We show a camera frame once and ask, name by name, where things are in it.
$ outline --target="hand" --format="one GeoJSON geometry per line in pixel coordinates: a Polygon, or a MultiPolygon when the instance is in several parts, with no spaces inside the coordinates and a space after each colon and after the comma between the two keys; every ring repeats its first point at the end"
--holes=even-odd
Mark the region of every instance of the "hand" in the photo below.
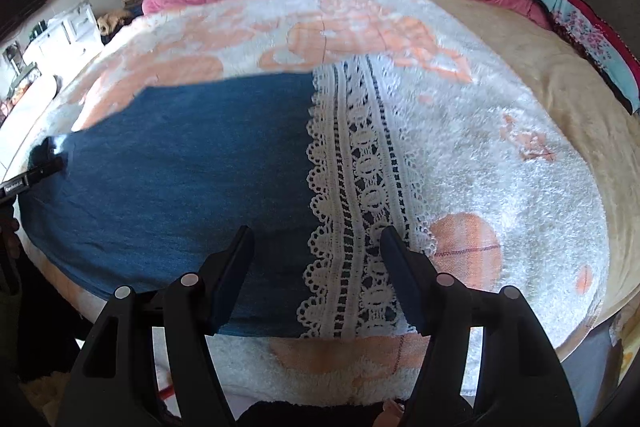
{"type": "Polygon", "coordinates": [[[386,400],[382,405],[382,412],[373,422],[372,427],[398,427],[403,414],[404,405],[386,400]]]}
{"type": "Polygon", "coordinates": [[[4,250],[14,259],[20,255],[20,239],[16,232],[20,229],[20,223],[13,216],[7,217],[0,214],[0,234],[4,243],[4,250]]]}

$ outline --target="black clamp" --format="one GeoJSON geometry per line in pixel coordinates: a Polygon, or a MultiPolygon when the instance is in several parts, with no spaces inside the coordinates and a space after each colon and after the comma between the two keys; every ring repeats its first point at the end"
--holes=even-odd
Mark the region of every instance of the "black clamp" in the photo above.
{"type": "MultiPolygon", "coordinates": [[[[516,288],[468,289],[438,274],[427,256],[407,250],[393,227],[383,231],[380,253],[407,321],[431,336],[401,426],[580,425],[558,357],[516,288]],[[460,396],[472,327],[484,328],[473,408],[460,396]]],[[[118,288],[76,361],[57,425],[234,426],[204,335],[229,320],[253,255],[253,233],[242,227],[197,274],[158,292],[118,288]],[[152,326],[165,328],[181,419],[167,414],[158,398],[152,326]]]]}
{"type": "Polygon", "coordinates": [[[18,295],[20,292],[18,271],[14,260],[9,256],[9,252],[5,247],[5,243],[9,241],[14,241],[15,243],[18,241],[12,237],[14,230],[11,230],[12,220],[14,219],[15,198],[18,194],[26,192],[44,178],[62,171],[63,168],[63,159],[60,156],[55,156],[43,164],[0,184],[0,293],[18,295]]]}

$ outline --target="metal rivet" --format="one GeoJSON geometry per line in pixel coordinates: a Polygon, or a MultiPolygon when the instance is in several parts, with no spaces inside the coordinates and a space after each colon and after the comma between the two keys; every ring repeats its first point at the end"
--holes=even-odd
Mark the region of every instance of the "metal rivet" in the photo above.
{"type": "Polygon", "coordinates": [[[182,284],[182,286],[193,286],[198,282],[198,280],[199,279],[197,274],[188,273],[182,276],[182,278],[180,279],[180,283],[182,284]]]}
{"type": "Polygon", "coordinates": [[[120,288],[115,291],[114,295],[116,296],[116,299],[126,299],[131,295],[131,288],[128,286],[120,286],[120,288]]]}
{"type": "Polygon", "coordinates": [[[440,286],[453,286],[453,283],[456,280],[453,279],[452,275],[449,275],[448,273],[440,273],[438,274],[438,276],[436,277],[436,282],[440,285],[440,286]]]}
{"type": "Polygon", "coordinates": [[[517,299],[520,297],[520,290],[516,288],[516,286],[505,286],[504,287],[504,296],[509,299],[517,299]]]}

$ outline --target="white lace trim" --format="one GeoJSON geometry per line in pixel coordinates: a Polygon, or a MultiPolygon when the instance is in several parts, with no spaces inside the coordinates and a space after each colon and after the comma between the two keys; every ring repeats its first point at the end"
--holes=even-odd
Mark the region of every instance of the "white lace trim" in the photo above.
{"type": "Polygon", "coordinates": [[[403,154],[397,155],[371,67],[368,57],[356,57],[314,75],[307,126],[314,168],[307,181],[316,194],[310,206],[320,226],[308,243],[317,259],[304,274],[313,295],[298,309],[298,320],[308,328],[304,337],[406,332],[378,251],[380,233],[392,224],[412,248],[434,251],[424,222],[416,227],[413,205],[405,202],[405,187],[415,185],[406,183],[403,154]]]}
{"type": "Polygon", "coordinates": [[[392,133],[391,140],[396,143],[396,149],[401,151],[399,168],[405,183],[404,193],[408,198],[409,247],[433,257],[436,253],[436,240],[429,224],[436,216],[428,203],[429,179],[425,176],[428,171],[426,159],[429,156],[425,144],[433,130],[424,124],[420,125],[415,118],[416,114],[420,114],[420,102],[416,93],[421,91],[424,81],[411,74],[405,74],[401,78],[398,68],[387,57],[366,56],[364,60],[372,76],[380,80],[379,97],[390,115],[388,127],[392,133]]]}

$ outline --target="blue cloth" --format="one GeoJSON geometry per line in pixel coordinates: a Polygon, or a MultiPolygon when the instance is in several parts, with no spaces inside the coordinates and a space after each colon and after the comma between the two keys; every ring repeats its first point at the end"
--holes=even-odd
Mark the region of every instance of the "blue cloth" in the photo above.
{"type": "Polygon", "coordinates": [[[102,298],[164,287],[255,232],[255,259],[221,333],[297,337],[319,226],[309,204],[311,73],[144,90],[68,134],[65,172],[20,196],[22,225],[71,280],[102,298]]]}

